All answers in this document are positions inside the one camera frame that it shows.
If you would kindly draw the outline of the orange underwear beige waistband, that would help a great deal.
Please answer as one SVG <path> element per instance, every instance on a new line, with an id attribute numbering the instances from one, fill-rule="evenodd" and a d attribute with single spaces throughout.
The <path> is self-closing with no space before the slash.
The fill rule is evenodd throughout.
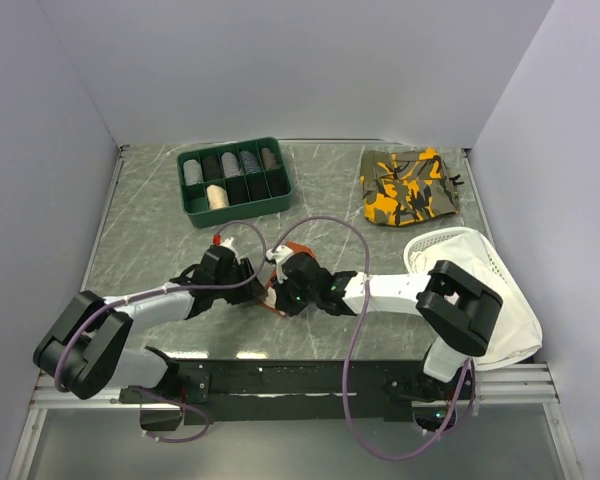
<path id="1" fill-rule="evenodd" d="M 265 296 L 260 299 L 260 303 L 265 308 L 275 312 L 280 316 L 287 316 L 287 313 L 280 310 L 276 306 L 276 302 L 280 295 L 276 288 L 283 286 L 286 282 L 286 275 L 283 272 L 283 264 L 293 255 L 306 253 L 314 258 L 314 252 L 306 245 L 288 241 L 276 248 L 271 248 L 266 251 L 265 259 L 274 266 L 268 282 L 265 286 Z"/>

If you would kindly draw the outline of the green divided organizer tray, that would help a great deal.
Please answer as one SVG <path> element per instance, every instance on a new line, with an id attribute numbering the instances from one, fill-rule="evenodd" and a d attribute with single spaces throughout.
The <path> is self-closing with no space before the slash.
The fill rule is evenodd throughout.
<path id="1" fill-rule="evenodd" d="M 265 170 L 260 151 L 268 147 L 274 151 L 280 161 L 280 167 Z M 258 158 L 262 170 L 255 174 L 246 175 L 240 160 L 239 152 L 249 150 Z M 233 178 L 223 178 L 206 182 L 205 180 L 193 186 L 184 184 L 182 165 L 187 160 L 201 160 L 207 156 L 215 156 L 221 163 L 221 155 L 232 152 L 241 164 L 242 174 Z M 226 143 L 219 146 L 185 151 L 177 157 L 177 172 L 181 195 L 182 209 L 196 228 L 206 228 L 224 224 L 230 220 L 244 220 L 264 215 L 280 213 L 288 210 L 292 204 L 293 184 L 288 172 L 286 161 L 282 154 L 279 141 L 274 137 L 264 137 L 253 140 Z M 219 210 L 210 210 L 206 188 L 220 185 L 227 191 L 230 205 Z"/>

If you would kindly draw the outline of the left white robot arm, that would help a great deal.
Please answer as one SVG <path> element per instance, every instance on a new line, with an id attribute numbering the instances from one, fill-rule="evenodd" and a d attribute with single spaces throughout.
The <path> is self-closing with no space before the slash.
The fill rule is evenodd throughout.
<path id="1" fill-rule="evenodd" d="M 76 294 L 34 350 L 33 362 L 54 377 L 58 390 L 80 399 L 106 386 L 138 386 L 168 401 L 180 390 L 178 362 L 155 347 L 128 347 L 129 336 L 192 319 L 218 299 L 240 305 L 264 293 L 250 260 L 225 241 L 154 290 L 127 297 Z"/>

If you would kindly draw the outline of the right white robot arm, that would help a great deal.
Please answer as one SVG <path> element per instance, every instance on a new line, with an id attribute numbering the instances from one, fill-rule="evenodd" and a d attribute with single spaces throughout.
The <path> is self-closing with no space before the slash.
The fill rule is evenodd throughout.
<path id="1" fill-rule="evenodd" d="M 312 254 L 287 246 L 269 250 L 266 258 L 275 266 L 268 305 L 286 316 L 309 305 L 332 316 L 364 311 L 421 316 L 437 338 L 417 382 L 420 391 L 433 399 L 451 389 L 465 361 L 486 355 L 503 306 L 495 290 L 447 260 L 425 273 L 368 275 L 331 273 Z"/>

